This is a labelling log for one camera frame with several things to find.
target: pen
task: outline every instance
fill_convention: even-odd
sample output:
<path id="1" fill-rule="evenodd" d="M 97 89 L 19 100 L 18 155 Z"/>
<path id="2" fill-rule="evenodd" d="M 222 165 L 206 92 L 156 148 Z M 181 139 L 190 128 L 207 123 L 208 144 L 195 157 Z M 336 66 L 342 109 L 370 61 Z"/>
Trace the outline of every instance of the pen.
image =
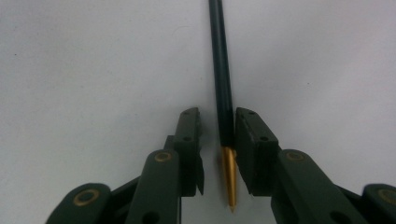
<path id="1" fill-rule="evenodd" d="M 222 165 L 226 180 L 228 201 L 233 212 L 236 206 L 236 163 L 233 150 L 233 102 L 221 0 L 209 0 L 209 11 Z"/>

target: white surface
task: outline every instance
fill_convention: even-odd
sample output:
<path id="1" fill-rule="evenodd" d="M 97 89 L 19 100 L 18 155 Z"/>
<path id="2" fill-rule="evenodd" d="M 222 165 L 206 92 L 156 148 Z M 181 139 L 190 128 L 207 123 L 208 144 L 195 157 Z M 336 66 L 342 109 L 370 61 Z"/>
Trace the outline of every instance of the white surface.
<path id="1" fill-rule="evenodd" d="M 338 185 L 396 186 L 395 11 L 390 0 L 225 1 L 234 107 Z M 3 0 L 0 78 L 0 223 L 44 223 L 69 190 L 140 175 L 192 106 L 205 195 L 183 200 L 183 223 L 275 223 L 242 181 L 235 214 L 226 206 L 206 0 Z"/>

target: pen barrel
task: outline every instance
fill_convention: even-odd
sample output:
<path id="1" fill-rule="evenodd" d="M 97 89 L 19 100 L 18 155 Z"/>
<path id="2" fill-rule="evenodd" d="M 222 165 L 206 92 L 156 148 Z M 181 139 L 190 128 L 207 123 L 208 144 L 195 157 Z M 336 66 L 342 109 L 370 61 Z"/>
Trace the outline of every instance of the pen barrel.
<path id="1" fill-rule="evenodd" d="M 222 146 L 233 147 L 233 102 L 221 0 L 209 0 L 209 11 L 219 138 Z"/>

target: metal pen tip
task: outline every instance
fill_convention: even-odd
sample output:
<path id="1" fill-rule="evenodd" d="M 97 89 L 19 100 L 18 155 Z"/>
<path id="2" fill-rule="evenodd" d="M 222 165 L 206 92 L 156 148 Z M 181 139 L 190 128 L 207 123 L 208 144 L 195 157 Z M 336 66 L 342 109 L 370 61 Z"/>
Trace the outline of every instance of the metal pen tip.
<path id="1" fill-rule="evenodd" d="M 231 211 L 236 206 L 236 162 L 235 152 L 230 147 L 222 147 L 222 164 L 225 175 L 225 182 L 228 195 L 228 205 L 230 205 Z"/>

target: screw hole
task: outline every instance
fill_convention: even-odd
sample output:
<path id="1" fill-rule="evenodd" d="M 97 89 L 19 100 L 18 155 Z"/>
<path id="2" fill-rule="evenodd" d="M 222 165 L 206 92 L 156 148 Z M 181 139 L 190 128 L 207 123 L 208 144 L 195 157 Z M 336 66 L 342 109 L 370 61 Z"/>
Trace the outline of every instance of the screw hole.
<path id="1" fill-rule="evenodd" d="M 331 212 L 330 217 L 332 218 L 332 220 L 334 220 L 336 223 L 339 223 L 339 224 L 350 224 L 351 223 L 349 217 L 347 217 L 344 213 Z"/>
<path id="2" fill-rule="evenodd" d="M 148 212 L 142 218 L 143 224 L 155 224 L 159 220 L 160 220 L 160 216 L 156 212 Z"/>
<path id="3" fill-rule="evenodd" d="M 99 197 L 99 194 L 97 189 L 85 189 L 75 196 L 73 203 L 76 206 L 85 206 L 93 203 Z"/>
<path id="4" fill-rule="evenodd" d="M 286 158 L 290 161 L 303 161 L 304 156 L 297 152 L 288 152 L 286 154 Z"/>
<path id="5" fill-rule="evenodd" d="M 396 191 L 392 189 L 380 189 L 379 197 L 387 203 L 396 205 Z"/>
<path id="6" fill-rule="evenodd" d="M 163 162 L 163 161 L 169 161 L 171 159 L 172 159 L 172 155 L 169 154 L 168 152 L 160 152 L 157 155 L 155 155 L 156 161 Z"/>

